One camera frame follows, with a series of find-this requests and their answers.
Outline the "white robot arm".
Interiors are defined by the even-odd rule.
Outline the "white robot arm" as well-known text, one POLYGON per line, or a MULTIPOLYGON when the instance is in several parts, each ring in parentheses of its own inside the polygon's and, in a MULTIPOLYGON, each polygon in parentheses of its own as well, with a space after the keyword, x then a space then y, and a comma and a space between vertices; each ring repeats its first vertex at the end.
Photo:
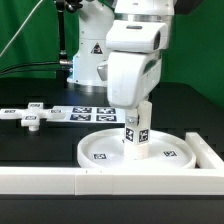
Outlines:
POLYGON ((107 91, 106 108, 76 107, 75 122, 120 122, 149 126, 149 93, 161 77, 161 52, 168 48, 173 16, 189 14, 203 0, 83 0, 79 48, 68 82, 107 91))

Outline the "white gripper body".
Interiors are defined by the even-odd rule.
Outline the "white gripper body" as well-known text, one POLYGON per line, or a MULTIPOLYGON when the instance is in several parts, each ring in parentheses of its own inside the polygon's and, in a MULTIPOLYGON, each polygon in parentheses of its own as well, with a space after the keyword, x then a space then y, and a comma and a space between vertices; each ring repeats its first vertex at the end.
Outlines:
POLYGON ((106 47, 111 52, 99 67, 112 107, 134 109, 158 84, 160 51, 167 45, 168 34, 164 22, 113 22, 106 35, 106 47))

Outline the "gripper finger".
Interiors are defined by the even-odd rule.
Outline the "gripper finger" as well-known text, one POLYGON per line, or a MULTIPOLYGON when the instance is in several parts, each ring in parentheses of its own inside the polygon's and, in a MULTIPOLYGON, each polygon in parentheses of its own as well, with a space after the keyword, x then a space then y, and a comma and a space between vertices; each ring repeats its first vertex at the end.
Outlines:
POLYGON ((127 116, 126 117, 126 123, 128 125, 134 125, 134 126, 136 126, 137 123, 138 123, 138 119, 137 119, 136 116, 127 116))

